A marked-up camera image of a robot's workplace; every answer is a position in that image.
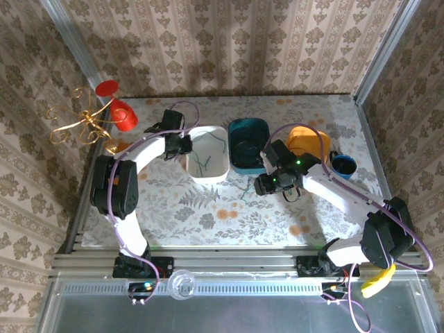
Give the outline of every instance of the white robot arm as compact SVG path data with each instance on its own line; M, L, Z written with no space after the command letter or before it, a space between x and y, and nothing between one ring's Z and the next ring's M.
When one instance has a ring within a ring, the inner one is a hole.
M149 162L154 160L156 157L163 155L164 153L165 137L154 137L145 141L135 150L131 151L131 153L125 156L122 160L133 161L136 164L138 175ZM136 217L136 211L134 210L131 212L125 217L125 219L116 217L116 220L116 232L120 235L122 242L126 245L131 253L142 256L148 243L140 230L139 221ZM122 247L120 251L124 255L130 255L130 253L124 247Z
M407 205L401 199L394 197L384 202L382 197L353 185L328 168L324 169L321 161L313 155L305 153L296 157L281 140L273 142L261 155L267 173L255 180L257 194L303 188L350 215L364 229L362 234L349 239L332 240L319 252L320 264L326 271L363 262L372 262L382 269L388 269L413 245L413 238L404 229L372 205L387 204L390 213L400 216L412 229ZM368 201L356 194L361 194Z

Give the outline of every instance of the white bowl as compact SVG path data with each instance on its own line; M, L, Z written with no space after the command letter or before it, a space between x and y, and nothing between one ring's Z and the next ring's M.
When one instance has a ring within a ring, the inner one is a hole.
M198 184L223 182L230 170L228 133L222 126L200 126L189 131L193 151L187 154L187 173Z

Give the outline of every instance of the red cup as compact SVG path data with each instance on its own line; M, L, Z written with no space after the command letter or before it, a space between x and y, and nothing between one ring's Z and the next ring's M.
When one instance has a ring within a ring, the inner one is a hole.
M96 95L100 97L111 97L119 90L119 84L117 81L108 80L103 81L96 87Z
M110 114L111 119L117 121L115 123L116 127L122 132L132 130L139 122L133 109L128 104L119 101L118 99L111 102Z

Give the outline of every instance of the patterned wallpaper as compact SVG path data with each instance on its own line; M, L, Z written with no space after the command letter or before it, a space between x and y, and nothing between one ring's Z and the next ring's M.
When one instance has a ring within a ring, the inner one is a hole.
M38 1L0 1L0 332L31 332L51 260L74 217L88 155L74 136L49 143L49 106L84 85Z
M405 0L61 0L123 96L351 93Z
M444 312L444 1L423 0L364 103L393 195L432 251Z

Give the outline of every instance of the floral tablecloth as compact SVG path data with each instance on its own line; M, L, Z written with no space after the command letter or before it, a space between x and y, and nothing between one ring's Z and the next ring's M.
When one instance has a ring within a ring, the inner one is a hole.
M113 128L113 137L130 143L159 122L163 111L183 99L126 99L139 117L129 133ZM350 181L380 194L370 153L350 96L252 96L185 99L200 108L200 125L228 124L238 118L267 121L270 132L282 124L308 123L327 133L331 149L356 159ZM187 125L196 118L192 107L178 105ZM285 140L289 130L277 138ZM152 246L295 246L321 245L335 237L346 238L359 226L329 202L302 190L295 203L281 194L258 196L252 176L230 170L221 184L202 186L185 171L185 157L165 162L158 158L139 174L137 216ZM83 246L114 246L111 225L95 207L89 207Z

